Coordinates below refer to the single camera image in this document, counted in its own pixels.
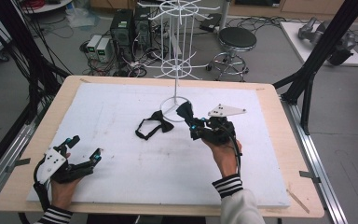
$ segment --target striped sleeve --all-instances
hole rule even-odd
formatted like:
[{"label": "striped sleeve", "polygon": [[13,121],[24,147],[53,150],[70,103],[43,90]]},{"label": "striped sleeve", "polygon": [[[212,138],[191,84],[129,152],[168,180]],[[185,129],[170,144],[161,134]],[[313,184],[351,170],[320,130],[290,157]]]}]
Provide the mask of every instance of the striped sleeve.
[{"label": "striped sleeve", "polygon": [[61,208],[50,206],[48,211],[35,224],[68,224],[72,217],[72,212]]},{"label": "striped sleeve", "polygon": [[222,199],[243,189],[242,181],[237,174],[226,176],[213,182],[212,185],[216,188],[217,192],[219,192]]}]

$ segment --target black bow tie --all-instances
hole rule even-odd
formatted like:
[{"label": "black bow tie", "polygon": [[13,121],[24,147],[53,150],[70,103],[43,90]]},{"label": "black bow tie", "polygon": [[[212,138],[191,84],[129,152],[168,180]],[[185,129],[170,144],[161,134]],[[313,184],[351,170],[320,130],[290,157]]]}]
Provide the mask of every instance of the black bow tie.
[{"label": "black bow tie", "polygon": [[[141,129],[142,124],[144,123],[145,120],[157,120],[159,121],[161,124],[159,124],[159,126],[157,126],[155,129],[153,129],[153,131],[151,131],[147,136],[144,136],[142,133],[139,132],[139,129]],[[173,129],[173,125],[171,123],[169,123],[167,120],[164,119],[164,116],[162,115],[162,111],[156,111],[152,114],[152,117],[150,117],[149,119],[144,119],[142,120],[142,122],[139,124],[138,129],[135,131],[136,135],[140,138],[143,138],[144,140],[149,139],[159,128],[161,128],[163,133],[167,133],[170,130]]]}]

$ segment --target human hand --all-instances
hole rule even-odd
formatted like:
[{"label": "human hand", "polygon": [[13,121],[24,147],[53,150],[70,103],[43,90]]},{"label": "human hand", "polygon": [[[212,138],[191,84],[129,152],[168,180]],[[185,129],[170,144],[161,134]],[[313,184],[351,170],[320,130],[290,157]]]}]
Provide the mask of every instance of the human hand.
[{"label": "human hand", "polygon": [[[242,145],[240,141],[236,141],[241,152]],[[237,173],[237,160],[235,158],[234,144],[231,141],[221,146],[214,145],[205,139],[202,139],[202,142],[211,149],[214,161],[217,167],[219,167],[222,177],[235,175]]]},{"label": "human hand", "polygon": [[51,205],[58,208],[68,210],[72,202],[77,184],[82,178],[78,178],[70,183],[60,184],[57,181],[51,179]]}]

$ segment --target metal rail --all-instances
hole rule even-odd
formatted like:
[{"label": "metal rail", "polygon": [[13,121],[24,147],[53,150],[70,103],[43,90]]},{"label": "metal rail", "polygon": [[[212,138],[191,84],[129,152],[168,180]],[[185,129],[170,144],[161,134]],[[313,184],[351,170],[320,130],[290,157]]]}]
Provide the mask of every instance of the metal rail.
[{"label": "metal rail", "polygon": [[286,102],[282,103],[283,105],[286,104],[292,115],[293,122],[296,125],[296,130],[298,131],[298,136],[300,137],[302,143],[302,149],[307,156],[308,163],[314,174],[314,177],[319,177],[321,180],[321,183],[316,183],[315,185],[317,185],[318,189],[324,197],[324,202],[327,206],[330,217],[335,224],[348,224],[341,205],[339,204],[336,193],[334,192],[333,187],[331,186],[331,183],[328,179],[318,151],[316,150],[310,135],[306,134],[301,127],[301,112],[299,111],[297,105],[289,105]]},{"label": "metal rail", "polygon": [[36,129],[35,122],[31,122],[29,125],[25,124],[14,138],[10,147],[0,160],[0,184],[7,177],[6,173],[10,172],[10,169],[14,167],[15,161],[23,152],[31,137],[34,135]]}]

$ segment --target wooden table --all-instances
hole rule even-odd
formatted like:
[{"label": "wooden table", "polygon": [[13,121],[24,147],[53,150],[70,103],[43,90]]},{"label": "wooden table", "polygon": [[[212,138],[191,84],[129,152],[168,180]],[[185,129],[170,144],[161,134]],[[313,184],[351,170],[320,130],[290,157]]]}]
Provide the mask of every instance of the wooden table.
[{"label": "wooden table", "polygon": [[[63,83],[46,116],[37,128],[22,159],[31,158],[30,164],[18,166],[0,193],[0,211],[41,211],[40,203],[27,202],[33,185],[33,172],[42,159],[62,119],[71,105],[81,83],[113,83],[131,85],[174,86],[173,79],[148,79],[126,77],[71,76]],[[301,177],[299,171],[308,171],[296,142],[289,121],[283,111],[278,94],[269,84],[233,83],[214,81],[181,80],[183,87],[232,88],[255,90],[268,133],[281,167],[284,184],[291,201],[288,208],[260,209],[264,217],[322,217],[324,210],[318,193],[309,178]],[[73,203],[71,211],[79,213],[219,216],[220,207],[210,205],[159,205],[123,203]]]}]

